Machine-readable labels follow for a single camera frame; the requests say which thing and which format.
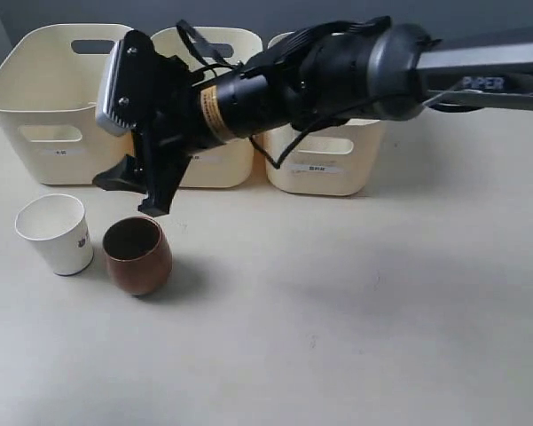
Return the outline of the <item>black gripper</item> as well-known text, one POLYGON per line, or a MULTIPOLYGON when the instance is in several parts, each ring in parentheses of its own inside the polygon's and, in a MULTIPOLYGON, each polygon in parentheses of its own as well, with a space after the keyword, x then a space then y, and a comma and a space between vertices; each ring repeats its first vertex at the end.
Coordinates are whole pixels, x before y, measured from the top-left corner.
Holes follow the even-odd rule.
POLYGON ((138 210, 165 216, 194 150, 188 140, 189 94, 203 74, 193 73, 177 55, 158 53, 150 37, 138 30, 125 35, 124 45, 134 154, 98 173, 92 184, 105 191, 144 193, 138 210))

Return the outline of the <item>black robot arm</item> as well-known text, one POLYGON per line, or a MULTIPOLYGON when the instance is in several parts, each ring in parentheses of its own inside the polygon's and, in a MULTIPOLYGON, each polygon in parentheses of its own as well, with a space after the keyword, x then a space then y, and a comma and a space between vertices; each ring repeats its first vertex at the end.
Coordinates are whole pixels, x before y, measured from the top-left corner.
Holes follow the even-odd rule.
POLYGON ((134 152, 93 184, 141 193, 150 217, 169 213, 195 154, 283 125, 305 138, 352 119, 407 121, 425 108, 533 111, 533 28, 443 41, 388 16, 336 20, 239 64, 187 22, 176 29, 200 67, 131 30, 109 54, 95 112, 107 133, 131 135, 134 152))

